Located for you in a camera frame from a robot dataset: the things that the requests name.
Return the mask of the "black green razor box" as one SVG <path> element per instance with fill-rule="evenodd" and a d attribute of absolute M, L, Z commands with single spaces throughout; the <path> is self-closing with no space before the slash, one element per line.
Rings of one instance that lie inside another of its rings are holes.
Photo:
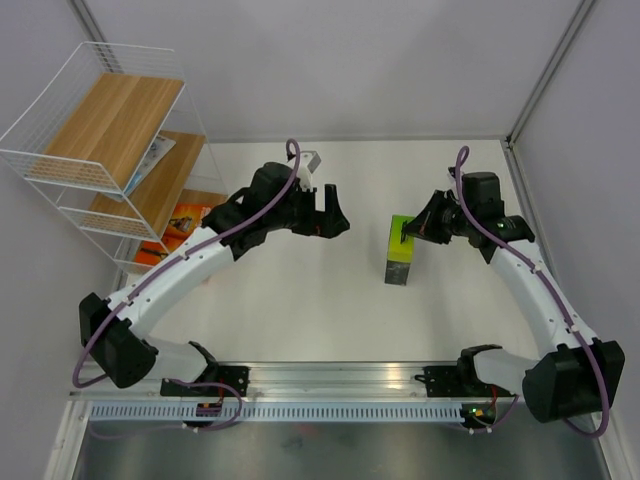
<path fill-rule="evenodd" d="M 393 215 L 389 229 L 384 282 L 387 285 L 405 286 L 413 260 L 414 240 L 404 233 L 404 227 L 412 216 Z"/>

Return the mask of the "orange Gillette Fusion5 razor box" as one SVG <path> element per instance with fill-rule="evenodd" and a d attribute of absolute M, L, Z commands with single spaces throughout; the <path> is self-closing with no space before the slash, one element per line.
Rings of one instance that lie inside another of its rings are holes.
<path fill-rule="evenodd" d="M 167 224 L 164 235 L 186 240 L 210 213 L 211 207 L 204 204 L 178 203 Z"/>

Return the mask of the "white Gillette SkinGuard razor pack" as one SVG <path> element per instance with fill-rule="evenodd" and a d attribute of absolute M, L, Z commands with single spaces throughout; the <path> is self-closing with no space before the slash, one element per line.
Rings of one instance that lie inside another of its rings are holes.
<path fill-rule="evenodd" d="M 127 183 L 124 195 L 129 196 L 175 145 L 175 140 L 163 135 L 157 135 Z"/>

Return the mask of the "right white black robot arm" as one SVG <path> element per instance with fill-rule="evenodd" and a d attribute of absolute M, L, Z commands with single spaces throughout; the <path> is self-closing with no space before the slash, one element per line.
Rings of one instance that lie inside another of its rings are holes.
<path fill-rule="evenodd" d="M 506 215 L 495 174 L 454 180 L 455 189 L 435 191 L 402 234 L 439 245 L 467 239 L 508 288 L 538 349 L 529 359 L 494 344 L 466 348 L 458 359 L 459 388 L 478 395 L 494 385 L 520 396 L 540 423 L 599 413 L 607 428 L 625 363 L 621 346 L 600 340 L 571 307 L 527 222 Z"/>

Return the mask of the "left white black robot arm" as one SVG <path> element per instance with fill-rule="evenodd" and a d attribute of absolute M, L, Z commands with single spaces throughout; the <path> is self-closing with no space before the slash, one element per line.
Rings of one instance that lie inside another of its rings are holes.
<path fill-rule="evenodd" d="M 120 389 L 143 379 L 182 381 L 206 396 L 218 384 L 219 364 L 199 343 L 176 344 L 152 338 L 164 314 L 205 279 L 263 244 L 267 235 L 289 230 L 332 239 L 350 223 L 337 188 L 324 187 L 323 210 L 316 188 L 305 186 L 290 167 L 267 162 L 239 189 L 215 206 L 192 234 L 136 283 L 102 299 L 91 293 L 79 304 L 81 343 Z"/>

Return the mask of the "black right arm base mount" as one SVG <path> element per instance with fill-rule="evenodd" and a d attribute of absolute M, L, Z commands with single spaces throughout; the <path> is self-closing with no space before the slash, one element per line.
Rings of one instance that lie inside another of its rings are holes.
<path fill-rule="evenodd" d="M 423 366 L 412 379 L 420 383 L 428 399 L 498 399 L 514 394 L 501 387 L 465 377 L 455 364 L 434 363 Z"/>

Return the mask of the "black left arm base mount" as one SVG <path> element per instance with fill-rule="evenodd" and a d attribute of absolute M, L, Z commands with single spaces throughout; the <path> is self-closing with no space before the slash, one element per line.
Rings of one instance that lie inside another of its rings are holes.
<path fill-rule="evenodd" d="M 246 397 L 250 383 L 250 368 L 245 365 L 222 364 L 208 368 L 193 382 L 164 379 L 160 395 L 163 397 L 222 397 L 234 398 L 229 388 L 242 398 Z"/>

